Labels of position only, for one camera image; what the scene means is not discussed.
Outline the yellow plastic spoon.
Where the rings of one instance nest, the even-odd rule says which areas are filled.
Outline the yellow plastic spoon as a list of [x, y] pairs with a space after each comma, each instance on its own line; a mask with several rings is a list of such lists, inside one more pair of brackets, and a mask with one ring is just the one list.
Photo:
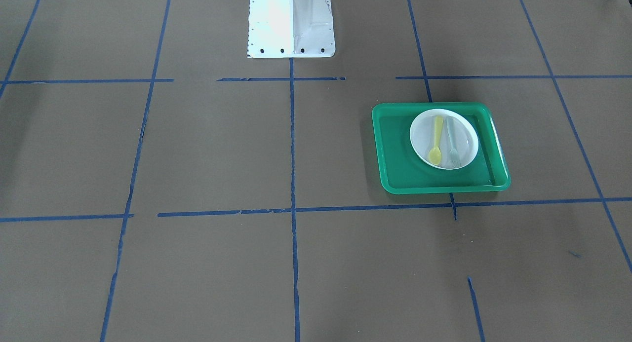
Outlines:
[[444, 118], [442, 116], [435, 116], [433, 120], [433, 146], [428, 153], [428, 160], [431, 165], [439, 167], [442, 160], [442, 153], [440, 150], [440, 141], [442, 135], [442, 129], [444, 125]]

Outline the green plastic tray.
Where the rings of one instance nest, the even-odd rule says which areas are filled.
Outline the green plastic tray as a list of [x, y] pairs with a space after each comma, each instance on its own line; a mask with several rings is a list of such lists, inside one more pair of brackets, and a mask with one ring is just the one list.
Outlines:
[[[454, 111], [474, 127], [480, 144], [467, 167], [435, 169], [414, 153], [409, 127], [417, 115], [433, 109]], [[502, 191], [512, 182], [491, 112], [480, 102], [382, 103], [373, 108], [372, 122], [379, 175], [389, 193]]]

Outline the white round plate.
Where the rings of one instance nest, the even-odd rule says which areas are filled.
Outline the white round plate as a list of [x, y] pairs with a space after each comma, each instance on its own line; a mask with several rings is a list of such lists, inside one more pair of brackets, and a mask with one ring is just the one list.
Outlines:
[[[444, 118], [444, 125], [442, 129], [440, 150], [442, 153], [442, 160], [439, 167], [431, 165], [428, 160], [428, 153], [433, 146], [433, 120], [435, 116], [442, 116]], [[409, 141], [413, 148], [414, 153], [430, 167], [440, 170], [457, 170], [452, 167], [449, 159], [449, 141], [445, 128], [445, 118], [448, 116], [454, 117], [454, 133], [456, 138], [456, 146], [458, 153], [460, 153], [461, 167], [462, 169], [467, 167], [476, 158], [478, 153], [478, 146], [480, 141], [478, 135], [474, 130], [474, 127], [466, 120], [462, 115], [457, 114], [454, 111], [445, 109], [433, 109], [427, 110], [415, 117], [412, 124], [409, 127]]]

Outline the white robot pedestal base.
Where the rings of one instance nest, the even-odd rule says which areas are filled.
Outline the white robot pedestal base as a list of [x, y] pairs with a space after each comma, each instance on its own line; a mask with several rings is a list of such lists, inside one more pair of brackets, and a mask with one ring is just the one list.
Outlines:
[[248, 57], [317, 58], [335, 53], [331, 0], [249, 0]]

